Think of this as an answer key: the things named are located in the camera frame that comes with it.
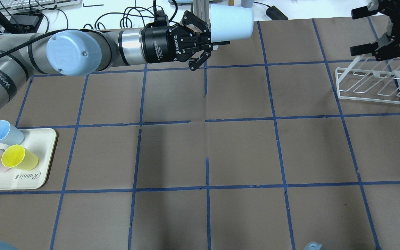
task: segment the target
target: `black cable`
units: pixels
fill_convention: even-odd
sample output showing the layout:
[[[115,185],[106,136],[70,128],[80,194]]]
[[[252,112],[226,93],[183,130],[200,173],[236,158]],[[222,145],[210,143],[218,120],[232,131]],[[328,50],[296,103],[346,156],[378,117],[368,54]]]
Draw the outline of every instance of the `black cable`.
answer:
[[[260,3],[260,2],[254,2],[254,3],[258,3],[259,5],[265,5],[265,6],[267,6],[268,8],[271,8],[271,6],[267,5],[266,3]]]
[[[10,12],[5,8],[4,4],[1,2],[0,0],[0,4],[3,7],[3,9],[7,12],[7,14],[16,22],[16,24],[18,25],[18,28],[21,27],[21,25],[19,25],[18,21],[10,14]]]
[[[129,17],[123,17],[120,21],[119,21],[119,27],[121,28],[127,28],[127,21],[129,20],[129,22],[131,23],[131,27],[132,27],[132,20]]]
[[[49,18],[45,14],[43,14],[39,11],[37,13],[40,14],[41,16],[43,16],[47,20],[46,32],[44,32],[44,33],[47,33],[49,31],[49,24],[50,24]]]
[[[152,1],[152,9],[154,10],[154,18],[157,17],[157,0]]]
[[[177,5],[177,2],[176,2],[175,0],[172,0],[172,2],[173,2],[173,3],[174,3],[174,5],[175,5],[175,12],[174,12],[173,16],[171,16],[171,18],[169,19],[169,21],[170,21],[170,22],[172,22],[172,21],[173,21],[173,19],[174,19],[175,15],[177,14],[177,11],[178,11],[178,5]]]
[[[105,30],[106,26],[102,22],[98,22],[98,26],[97,26],[98,30],[101,30],[100,24],[103,25],[103,29]]]
[[[65,18],[66,18],[66,29],[69,28],[69,19],[67,18],[66,13],[65,13],[64,11],[58,9],[58,8],[57,8],[57,5],[55,5],[53,8],[46,8],[46,7],[44,7],[43,5],[41,5],[41,4],[38,2],[38,0],[35,0],[35,2],[36,2],[39,6],[41,6],[43,9],[61,11],[61,12],[64,14]]]
[[[85,25],[83,26],[83,29],[85,29],[87,25],[89,25],[89,27],[90,27],[91,30],[93,30],[92,24],[85,24]]]
[[[43,38],[46,38],[46,37],[51,36],[51,35],[55,35],[55,34],[57,34],[58,32],[61,32],[61,31],[65,31],[65,30],[54,30],[54,31],[51,31],[49,33],[44,33],[43,35],[39,35],[39,36],[33,38],[32,40],[29,40],[29,41],[27,41],[25,43],[22,43],[22,44],[14,47],[14,48],[11,48],[11,49],[9,49],[8,51],[6,51],[4,53],[1,53],[0,54],[0,58],[5,57],[8,54],[12,54],[13,52],[15,52],[15,51],[17,51],[19,49],[22,49],[24,47],[27,47],[27,46],[31,45],[32,43],[34,43],[36,41],[39,41],[39,40],[41,40]]]
[[[142,12],[142,11],[148,11],[148,12],[151,13],[151,15],[152,15],[152,12],[149,10],[149,8],[146,9],[146,8],[143,8],[143,7],[127,7],[127,8],[125,8],[125,10],[124,10],[124,14],[125,14],[125,15],[123,15],[123,17],[128,18],[132,10],[138,11],[138,13],[140,14],[141,20],[143,21],[143,26],[146,26],[146,23],[144,22],[145,16],[143,16],[143,14],[141,14],[141,12]]]

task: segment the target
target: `blue tape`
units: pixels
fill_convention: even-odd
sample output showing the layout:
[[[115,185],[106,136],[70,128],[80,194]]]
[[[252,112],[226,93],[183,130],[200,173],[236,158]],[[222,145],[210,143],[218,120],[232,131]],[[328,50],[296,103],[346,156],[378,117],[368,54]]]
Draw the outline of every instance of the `blue tape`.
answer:
[[[209,157],[206,157],[206,223],[208,232],[208,250],[211,250],[211,195],[209,189]]]
[[[148,73],[148,65],[144,66],[143,71],[143,87],[141,89],[141,103],[140,103],[140,127],[143,126],[143,108],[144,108],[144,92],[146,91],[146,75]]]
[[[16,119],[15,127],[18,127],[19,121],[21,119],[21,114],[23,113],[24,106],[26,105],[27,95],[29,95],[30,86],[32,85],[33,77],[30,78],[29,84],[27,86],[26,94],[24,95],[23,104],[21,104],[21,108],[19,109],[18,118]]]
[[[273,118],[274,118],[274,130],[276,133],[277,150],[278,150],[279,161],[280,161],[280,165],[281,165],[282,184],[283,184],[283,188],[284,188],[285,206],[286,206],[286,213],[287,213],[287,219],[288,219],[289,235],[290,235],[290,239],[291,239],[291,247],[292,247],[292,250],[295,250],[294,232],[292,230],[291,211],[290,211],[290,207],[289,207],[289,198],[288,198],[288,186],[287,186],[286,176],[285,176],[281,142],[279,139],[279,130],[278,130],[277,118],[276,118],[277,116],[276,116],[276,111],[274,109],[273,93],[271,91],[271,81],[269,78],[268,63],[267,63],[266,51],[265,51],[265,43],[263,41],[262,29],[260,28],[259,21],[257,21],[257,27],[259,28],[260,41],[262,43],[263,59],[265,62],[265,72],[266,72],[266,79],[267,79],[267,84],[268,84],[269,101],[271,104],[271,111],[273,112]]]
[[[322,41],[321,41],[320,36],[319,36],[319,31],[317,30],[316,21],[314,21],[314,19],[311,19],[311,21],[313,22],[314,31],[316,32],[317,41],[319,42],[319,47],[320,47],[320,50],[322,52],[322,56],[324,57],[325,66],[327,68],[328,77],[330,79],[331,87],[333,89],[334,98],[336,100],[336,103],[338,105],[337,107],[338,107],[339,112],[340,112],[340,118],[342,120],[343,130],[345,131],[345,135],[346,135],[348,146],[349,146],[350,153],[351,153],[351,158],[352,158],[353,164],[354,164],[354,169],[356,170],[360,191],[362,193],[362,199],[363,199],[364,205],[365,205],[365,211],[367,213],[368,222],[370,223],[370,228],[371,228],[371,231],[372,231],[372,234],[373,234],[373,240],[375,242],[376,248],[377,249],[381,249],[381,247],[379,246],[379,241],[377,239],[376,229],[375,229],[374,224],[373,224],[373,219],[371,217],[370,207],[368,206],[367,197],[365,195],[364,186],[362,185],[362,178],[360,177],[360,174],[359,174],[359,169],[358,169],[358,166],[357,166],[357,160],[356,160],[356,157],[354,155],[354,150],[353,150],[353,146],[352,146],[352,143],[351,143],[350,135],[348,133],[347,124],[346,124],[345,118],[343,116],[343,111],[342,111],[342,108],[340,106],[340,102],[339,102],[338,95],[337,95],[337,92],[336,92],[336,89],[335,89],[333,78],[332,78],[332,75],[331,75],[331,72],[330,72],[330,68],[328,66],[327,57],[325,55],[324,47],[322,46]]]
[[[129,235],[127,242],[129,242],[128,249],[131,248],[132,244],[132,223],[134,222],[134,213],[135,213],[135,197],[137,190],[137,180],[138,180],[138,165],[140,163],[140,148],[141,148],[141,133],[142,130],[138,130],[138,142],[137,142],[137,154],[135,156],[135,171],[134,171],[134,184],[133,184],[133,192],[132,192],[132,201],[131,201],[131,215],[129,218]]]

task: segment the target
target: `cable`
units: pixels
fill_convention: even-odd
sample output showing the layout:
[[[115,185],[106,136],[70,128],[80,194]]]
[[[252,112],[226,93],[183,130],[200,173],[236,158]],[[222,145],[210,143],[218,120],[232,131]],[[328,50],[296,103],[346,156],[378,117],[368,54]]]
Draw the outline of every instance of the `cable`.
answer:
[[[4,4],[1,2],[0,0],[0,4],[3,7],[3,9],[7,12],[7,14],[16,22],[16,24],[18,25],[18,28],[21,27],[21,25],[19,25],[18,21],[10,14],[10,12],[5,8]]]
[[[157,0],[152,1],[152,9],[154,10],[154,18],[156,18],[157,17]]]
[[[101,24],[101,25],[103,25],[103,29],[106,29],[106,26],[105,26],[103,23],[101,23],[101,22],[98,22],[98,26],[97,26],[98,30],[101,30],[101,28],[100,28],[100,24]]]
[[[85,24],[85,25],[83,26],[83,29],[85,29],[87,25],[89,25],[89,27],[90,27],[91,30],[93,30],[92,24]]]
[[[36,38],[33,38],[32,40],[29,40],[29,41],[27,41],[27,42],[25,42],[25,43],[22,43],[22,44],[20,44],[20,45],[14,47],[14,48],[9,49],[9,50],[6,51],[6,52],[1,53],[1,54],[0,54],[0,58],[5,57],[5,56],[8,55],[8,54],[12,54],[13,52],[15,52],[15,51],[17,51],[17,50],[19,50],[19,49],[22,49],[22,48],[24,48],[24,47],[27,47],[27,46],[31,45],[32,43],[34,43],[34,42],[36,42],[36,41],[39,41],[39,40],[41,40],[41,39],[43,39],[43,38],[46,38],[46,37],[48,37],[48,36],[51,36],[51,35],[55,35],[55,34],[57,34],[58,32],[65,31],[65,30],[54,30],[54,31],[51,31],[51,32],[49,32],[49,33],[44,33],[43,35],[39,35],[39,36],[37,36]]]
[[[44,33],[47,33],[47,32],[49,31],[49,24],[50,24],[49,18],[48,18],[45,14],[43,14],[43,13],[41,13],[41,12],[39,12],[39,11],[37,11],[37,13],[40,14],[41,16],[43,16],[44,18],[46,18],[46,20],[47,20],[47,27],[46,27],[46,32],[44,32]]]
[[[267,6],[268,8],[271,8],[271,6],[267,5],[266,3],[260,3],[260,2],[254,2],[254,3],[258,3],[259,5],[265,5],[265,6]]]
[[[129,17],[123,17],[120,21],[119,21],[119,27],[122,28],[127,28],[127,21],[129,20],[129,22],[131,23],[131,27],[132,27],[132,20]]]
[[[174,5],[175,5],[175,12],[174,12],[173,16],[171,16],[171,18],[169,19],[170,22],[173,21],[175,15],[177,14],[177,11],[178,11],[178,4],[177,4],[177,2],[176,2],[175,0],[172,0],[172,2],[173,2]]]
[[[43,5],[41,5],[41,4],[38,2],[38,0],[35,0],[35,2],[36,2],[39,6],[41,6],[43,9],[61,11],[61,12],[64,14],[65,18],[66,18],[66,29],[69,28],[69,19],[67,18],[66,13],[65,13],[64,11],[58,9],[58,8],[57,8],[57,5],[55,5],[53,8],[46,8],[46,7],[44,7]]]

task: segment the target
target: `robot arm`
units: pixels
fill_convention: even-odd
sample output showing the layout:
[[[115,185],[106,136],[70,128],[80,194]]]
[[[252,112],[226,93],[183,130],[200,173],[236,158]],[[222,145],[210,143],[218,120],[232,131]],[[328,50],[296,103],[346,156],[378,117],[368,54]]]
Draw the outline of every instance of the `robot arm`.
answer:
[[[351,47],[351,55],[370,54],[377,61],[400,57],[400,0],[371,0],[368,6],[351,11],[353,19],[382,13],[390,17],[387,32],[376,42]]]
[[[196,11],[209,20],[208,5],[199,5]],[[251,35],[253,25],[251,10],[241,11],[249,11],[248,25],[242,29],[250,32],[240,39]],[[0,109],[37,74],[82,76],[109,67],[188,60],[189,68],[195,71],[211,56],[214,45],[229,44],[214,40],[210,26],[189,11],[179,24],[170,26],[168,17],[159,11],[154,22],[136,30],[0,34]],[[194,58],[197,52],[202,54]]]

